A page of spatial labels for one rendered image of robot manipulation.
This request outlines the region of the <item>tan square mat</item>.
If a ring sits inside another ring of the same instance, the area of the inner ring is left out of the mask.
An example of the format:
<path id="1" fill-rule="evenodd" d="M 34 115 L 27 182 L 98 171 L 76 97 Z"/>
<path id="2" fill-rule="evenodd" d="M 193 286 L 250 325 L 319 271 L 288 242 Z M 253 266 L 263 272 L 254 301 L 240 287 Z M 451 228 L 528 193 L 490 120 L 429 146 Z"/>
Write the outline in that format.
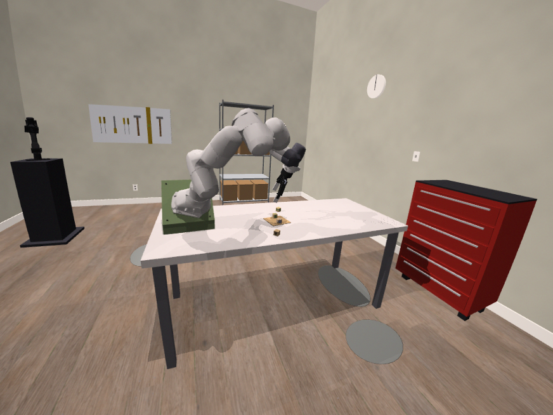
<path id="1" fill-rule="evenodd" d="M 277 225 L 283 225 L 283 224 L 287 224 L 287 223 L 291 223 L 290 221 L 286 220 L 285 218 L 283 218 L 282 216 L 278 216 L 278 218 L 281 218 L 282 219 L 282 223 L 281 224 L 278 224 L 277 223 L 277 219 L 276 218 L 273 218 L 273 217 L 268 217 L 268 218 L 263 218 L 264 220 L 266 220 L 269 224 L 271 224 L 272 226 L 277 226 Z"/>

